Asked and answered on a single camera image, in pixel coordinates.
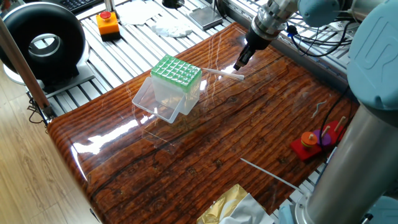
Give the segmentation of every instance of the glossy wood grain tabletop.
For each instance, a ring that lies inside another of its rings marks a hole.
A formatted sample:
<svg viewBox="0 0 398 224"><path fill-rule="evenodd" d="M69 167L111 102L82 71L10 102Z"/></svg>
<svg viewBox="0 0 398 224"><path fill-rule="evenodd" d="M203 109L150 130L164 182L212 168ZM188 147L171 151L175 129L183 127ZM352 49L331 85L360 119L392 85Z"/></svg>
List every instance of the glossy wood grain tabletop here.
<svg viewBox="0 0 398 224"><path fill-rule="evenodd" d="M231 24L177 57L232 72L245 33ZM243 81L203 71L199 102L173 124L131 102L149 72L50 123L51 138L104 223L196 223L234 184L270 213L292 189L241 157L296 185L320 164L304 164L289 144L319 128L340 94L272 47L239 73ZM330 118L349 108L344 99Z"/></svg>

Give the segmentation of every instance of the metal pole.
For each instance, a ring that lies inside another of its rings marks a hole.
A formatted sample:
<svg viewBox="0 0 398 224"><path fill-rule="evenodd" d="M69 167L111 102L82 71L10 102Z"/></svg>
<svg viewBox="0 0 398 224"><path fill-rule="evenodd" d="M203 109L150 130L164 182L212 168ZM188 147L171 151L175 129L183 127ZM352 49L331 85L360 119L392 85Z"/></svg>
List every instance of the metal pole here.
<svg viewBox="0 0 398 224"><path fill-rule="evenodd" d="M105 0L105 8L108 12L116 11L116 6L114 5L114 0Z"/></svg>
<svg viewBox="0 0 398 224"><path fill-rule="evenodd" d="M359 107L307 201L304 223L359 223L398 179L398 128L390 124L396 118L396 112Z"/></svg>
<svg viewBox="0 0 398 224"><path fill-rule="evenodd" d="M26 87L29 89L38 106L46 113L46 115L52 115L52 110L50 110L50 103L48 99L45 97L43 90L33 75L32 70L29 68L24 56L19 50L2 19L0 19L0 47L6 53L12 65L23 79Z"/></svg>

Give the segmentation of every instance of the black cable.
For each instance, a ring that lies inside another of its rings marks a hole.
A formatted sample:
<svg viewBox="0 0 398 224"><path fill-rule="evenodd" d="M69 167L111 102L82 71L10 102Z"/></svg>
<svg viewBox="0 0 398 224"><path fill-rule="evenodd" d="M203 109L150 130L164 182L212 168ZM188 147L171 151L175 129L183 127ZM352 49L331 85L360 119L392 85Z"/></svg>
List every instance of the black cable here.
<svg viewBox="0 0 398 224"><path fill-rule="evenodd" d="M226 13L225 13L225 11L224 10L221 10L221 3L223 2L223 1L220 1L221 3L220 3L220 5L218 5L218 2L219 2L219 0L215 0L216 1L216 8L217 8L217 11L218 11L218 13L220 14L220 16L223 18L223 19L225 19L226 18Z"/></svg>
<svg viewBox="0 0 398 224"><path fill-rule="evenodd" d="M322 126L321 126L321 129L320 129L320 134L322 134L322 132L323 132L323 127L325 126L326 121L328 120L329 115L331 114L331 112L333 111L333 109L337 106L337 104L343 99L343 97L345 96L345 94L347 94L348 90L349 90L349 86L347 86L347 88L344 90L344 92L341 94L341 96L336 100L335 104L333 104L333 106L329 109L328 113L327 113L326 116L325 116L325 119L324 119L323 122L322 122ZM337 147L337 145L338 145L338 140L339 140L339 138L341 137L341 134L344 132L344 130L347 129L348 125L350 124L351 120L353 119L353 118L351 117L352 109L353 109L353 102L351 101L351 104L350 104L350 106L349 106L348 120L347 120L346 124L344 125L344 128L340 131L339 135L337 136L336 143L335 143L335 146L334 146L333 150ZM320 143L320 147L321 147L321 152L325 155L325 158L326 158L326 159L325 159L325 167L324 167L324 168L322 169L322 171L320 172L319 177L318 177L318 179L317 179L317 182L315 183L315 186L317 186L319 180L321 179L321 177L322 177L322 175L323 175L323 172L325 171L326 167L328 166L328 163L327 163L327 162L328 162L328 158L327 158L326 152L325 152L325 150L324 150L324 148L323 148L322 138L319 138L319 143Z"/></svg>
<svg viewBox="0 0 398 224"><path fill-rule="evenodd" d="M314 42L311 42L309 40L301 40L301 41L304 43L307 43L307 44L315 44L315 45L324 45L324 46L336 46L337 45L337 44L332 44L331 42L327 42L327 41L319 42L319 43L318 43L318 41L314 41ZM351 45L351 42L346 42L346 43L340 44L340 46L347 46L347 45Z"/></svg>
<svg viewBox="0 0 398 224"><path fill-rule="evenodd" d="M324 53L324 54L320 54L320 55L310 54L310 53L308 53L309 48L308 48L308 50L305 52L303 49L301 49L301 48L299 47L299 45L297 45L297 43L296 43L296 41L294 40L294 37L293 37L293 36L291 37L291 39L292 39L293 44L296 46L297 50L301 51L304 55L307 55L307 56L310 56L310 57L323 57L323 56L326 56L326 55L330 55L330 54L333 53L335 50L337 50L339 46L341 46L341 44L342 44L343 41L344 41L345 35L346 35L346 33L347 33L348 26L349 26L350 24L352 24L352 23L353 23L353 22L348 22L347 25L345 26L344 31L343 31L343 34L342 34L342 36L341 36L341 40L339 41L339 43L338 43L337 45L335 45L331 50L329 50L329 52Z"/></svg>
<svg viewBox="0 0 398 224"><path fill-rule="evenodd" d="M309 38L309 37L304 37L304 36L300 36L300 35L296 35L299 36L300 38L304 38L307 40L314 40L313 38ZM316 42L320 42L320 43L328 43L328 44L339 44L340 41L328 41L328 40L315 40ZM344 40L343 43L351 43L352 40Z"/></svg>
<svg viewBox="0 0 398 224"><path fill-rule="evenodd" d="M348 90L349 90L349 86L347 86L347 88L344 90L344 92L341 94L341 96L336 100L336 102L333 104L333 106L331 106L331 108L329 109L328 113L325 116L325 119L323 119L323 122L322 122L322 125L321 125L321 129L320 129L320 133L323 132L323 128L325 127L325 124L326 124L326 121L328 120L329 115L331 114L333 109L335 109L337 104L343 99L343 97L346 95ZM322 144L322 138L319 138L319 145L321 147L321 151L325 153L325 150L324 150L323 144Z"/></svg>
<svg viewBox="0 0 398 224"><path fill-rule="evenodd" d="M317 40L318 34L319 34L319 27L318 27L318 30L317 30L317 35L315 36L315 40L311 43L310 47L307 49L306 52L303 51L303 54L301 55L302 57L303 57L304 55L307 55L307 54L308 54L308 51L311 49L311 47L313 46L313 44L314 44L315 41Z"/></svg>

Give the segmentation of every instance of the cable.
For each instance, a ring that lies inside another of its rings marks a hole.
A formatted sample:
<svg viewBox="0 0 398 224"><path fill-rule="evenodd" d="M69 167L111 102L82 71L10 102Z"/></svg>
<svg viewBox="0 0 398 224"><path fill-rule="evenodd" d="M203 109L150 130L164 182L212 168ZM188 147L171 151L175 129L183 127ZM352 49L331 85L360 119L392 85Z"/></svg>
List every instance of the cable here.
<svg viewBox="0 0 398 224"><path fill-rule="evenodd" d="M323 119L322 125L321 125L321 129L320 132L322 133L323 128L325 127L326 121L328 120L329 115L331 114L331 112L333 111L333 109L335 109L335 107L337 106L337 104L343 99L343 97L346 95L346 93L349 90L349 86L347 86L347 88L344 90L344 92L341 94L341 96L336 100L336 102L333 104L333 106L331 106L331 108L329 109L328 113L325 116L325 119ZM319 138L319 145L321 147L321 151L325 152L324 148L323 148L323 144L322 144L322 138Z"/></svg>
<svg viewBox="0 0 398 224"><path fill-rule="evenodd" d="M307 49L306 52L303 51L303 54L301 55L301 57L303 57L304 55L308 55L308 51L311 49L311 47L313 46L313 44L315 43L315 41L318 38L318 34L319 34L319 27L318 27L318 30L317 30L317 35L315 36L315 40L311 43L310 47Z"/></svg>
<svg viewBox="0 0 398 224"><path fill-rule="evenodd" d="M309 26L303 26L303 25L300 25L300 24L297 24L297 23L294 23L294 25L295 26L299 26L299 27L303 27L303 28L306 28L307 30L312 30L312 31L317 31L316 29L314 29L314 28L311 28L311 27L309 27ZM348 28L347 30L352 30L352 29L356 29L356 28L358 28L359 27L359 25L358 26L354 26L354 27L350 27L350 28ZM321 30L321 32L344 32L344 29L343 30Z"/></svg>
<svg viewBox="0 0 398 224"><path fill-rule="evenodd" d="M225 18L226 18L226 13L225 13L224 9L221 10L221 4L223 3L223 1L219 1L219 0L213 0L213 1L215 1L215 5L216 5L216 8L217 8L218 13L220 14L220 16L221 16L223 19L225 19Z"/></svg>
<svg viewBox="0 0 398 224"><path fill-rule="evenodd" d="M336 46L336 45L338 45L338 44L334 44L333 42L327 42L327 41L323 41L323 42L318 42L318 40L316 40L316 41L314 41L314 42L311 42L311 41L308 41L308 40L301 40L302 42L304 42L304 43L307 43L307 44L315 44L315 45L324 45L324 46ZM342 43L342 44L340 44L340 46L348 46L348 45L351 45L351 41L349 41L349 42L344 42L344 43Z"/></svg>
<svg viewBox="0 0 398 224"><path fill-rule="evenodd" d="M323 127L325 126L326 121L327 121L327 119L328 119L330 113L333 111L333 109L336 107L336 105L343 99L343 97L345 96L345 94L347 94L348 90L349 90L349 86L347 86L347 88L344 90L344 92L341 94L341 96L336 100L335 104L333 104L333 106L329 109L328 113L327 113L326 116L325 116L325 119L324 119L323 122L322 122L322 126L321 126L321 129L320 129L320 130L321 130L321 131L320 131L321 133L322 133L322 131L323 131ZM335 146L334 146L334 150L336 150L336 147L337 147L337 145L338 145L338 140L339 140L339 138L341 137L341 134L344 132L344 130L347 129L348 125L350 124L351 120L353 119L353 118L351 117L352 109L353 109L353 102L351 101L351 104L350 104L350 106L349 106L349 115L348 115L348 118L349 118L349 119L347 120L346 124L344 125L344 128L340 131L340 133L339 133L339 135L338 135L338 137L337 137L337 139L336 139L336 143L335 143ZM322 171L320 172L319 177L318 177L318 179L317 179L317 181L316 181L316 183L315 183L315 186L318 185L318 182L319 182L319 180L321 179L321 177L322 177L322 175L323 175L323 172L325 171L326 167L328 166L328 163L327 163L328 158L327 158L326 152L324 151L324 148L323 148L322 138L319 138L319 143L320 143L321 151L324 153L324 155L325 155L325 157L326 157L326 160L325 160L325 167L324 167L324 168L322 169Z"/></svg>
<svg viewBox="0 0 398 224"><path fill-rule="evenodd" d="M352 23L353 23L353 22L348 22L347 25L345 26L344 32L343 32L343 34L342 34L342 36L341 36L341 40L339 41L339 43L338 43L337 45L335 45L332 49L330 49L329 52L324 53L324 54L314 55L314 54L308 53L308 50L305 52L303 49L300 48L300 46L297 45L297 43L296 43L296 41L294 40L294 37L293 37L293 36L291 37L291 39L292 39L293 44L296 46L296 48L297 48L299 51L301 51L302 53L304 53L305 55L311 56L311 57L323 57L323 56L326 56L326 55L330 55L330 54L333 53L335 50L337 50L339 46L342 45L342 43L343 43L343 41L344 41L344 38L345 38L345 35L346 35L346 32L347 32L347 28L348 28L348 26L349 26L350 24L352 24Z"/></svg>
<svg viewBox="0 0 398 224"><path fill-rule="evenodd" d="M301 35L298 35L301 38L307 39L307 40L314 40L313 38L309 38L309 37L304 37ZM340 43L340 41L327 41L327 40L316 40L317 42L321 42L321 43L328 43L328 44L338 44ZM351 43L352 40L344 40L343 43Z"/></svg>

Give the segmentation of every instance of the keyboard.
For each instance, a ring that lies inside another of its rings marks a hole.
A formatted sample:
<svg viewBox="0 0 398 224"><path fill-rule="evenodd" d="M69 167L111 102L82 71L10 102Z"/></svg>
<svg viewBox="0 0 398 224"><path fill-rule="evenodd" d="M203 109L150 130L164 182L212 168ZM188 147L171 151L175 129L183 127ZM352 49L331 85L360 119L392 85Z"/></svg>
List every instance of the keyboard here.
<svg viewBox="0 0 398 224"><path fill-rule="evenodd" d="M42 1L61 5L74 14L83 12L99 3L104 3L103 0L42 0Z"/></svg>

